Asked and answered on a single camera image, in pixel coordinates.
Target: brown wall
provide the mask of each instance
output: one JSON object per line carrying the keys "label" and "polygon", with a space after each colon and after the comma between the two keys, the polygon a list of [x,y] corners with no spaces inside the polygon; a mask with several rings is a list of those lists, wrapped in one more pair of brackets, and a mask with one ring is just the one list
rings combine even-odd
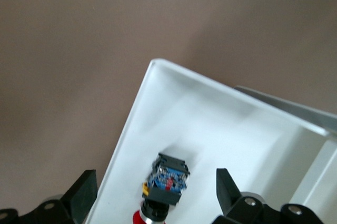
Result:
{"label": "brown wall", "polygon": [[337,113],[337,0],[0,0],[0,208],[101,181],[149,61]]}

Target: white enclosure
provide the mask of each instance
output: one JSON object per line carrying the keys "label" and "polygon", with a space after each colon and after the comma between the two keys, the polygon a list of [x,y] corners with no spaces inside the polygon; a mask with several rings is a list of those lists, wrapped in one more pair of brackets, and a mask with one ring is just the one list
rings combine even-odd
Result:
{"label": "white enclosure", "polygon": [[171,62],[153,60],[87,224],[132,223],[141,184],[159,152],[186,161],[191,176],[167,224],[209,224],[221,209],[216,168],[241,191],[280,209],[304,204],[337,219],[337,143],[326,129]]}

